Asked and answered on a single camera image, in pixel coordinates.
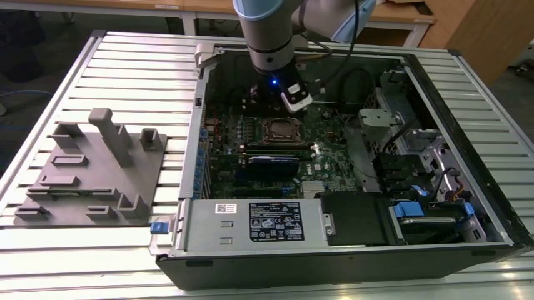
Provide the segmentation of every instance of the metal bracket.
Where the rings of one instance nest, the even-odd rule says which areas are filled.
[[[332,214],[323,214],[324,233],[327,236],[335,235],[335,227],[332,221]]]
[[[200,43],[196,45],[195,50],[195,65],[196,68],[203,68],[207,64],[205,61],[215,56],[215,44]]]

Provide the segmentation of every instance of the circuit board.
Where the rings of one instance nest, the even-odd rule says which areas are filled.
[[[305,181],[323,181],[329,191],[359,189],[344,138],[352,116],[323,105],[291,117],[247,116],[243,108],[208,110],[211,199],[303,198]],[[296,159],[293,176],[261,180],[239,172],[263,157]]]

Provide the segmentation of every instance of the white sticker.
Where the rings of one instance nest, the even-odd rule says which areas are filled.
[[[415,19],[413,22],[415,22],[415,23],[428,23],[428,24],[432,24],[432,23],[434,23],[434,20]]]
[[[156,8],[177,9],[177,5],[154,5]]]
[[[215,204],[215,213],[216,214],[236,214],[237,213],[237,204]]]

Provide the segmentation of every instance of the wooden desk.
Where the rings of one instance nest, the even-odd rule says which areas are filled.
[[[196,19],[236,20],[232,0],[183,0],[183,11],[193,14],[192,20],[187,18],[184,28],[195,28]],[[415,48],[419,46],[428,26],[435,23],[435,16],[420,15],[413,5],[383,3],[376,6],[365,28],[396,29],[408,31],[407,37],[399,46]],[[185,31],[185,34],[195,35],[196,31]]]
[[[232,0],[0,0],[0,9],[60,13],[117,14],[181,18],[185,35],[197,35],[197,19],[236,20]],[[408,31],[403,46],[417,47],[434,16],[423,16],[411,5],[376,6],[367,28]]]

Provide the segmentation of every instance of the blue latch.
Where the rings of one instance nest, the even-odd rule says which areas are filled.
[[[416,193],[420,196],[423,196],[423,197],[428,196],[428,193],[419,186],[411,186],[411,187],[413,188],[413,190],[416,191]]]
[[[150,234],[168,234],[168,223],[167,222],[153,222],[149,225]]]
[[[474,216],[475,215],[475,209],[472,208],[472,204],[466,202],[463,204],[463,210],[466,211],[467,216]]]
[[[417,202],[400,202],[392,207],[397,218],[424,217],[423,209]]]

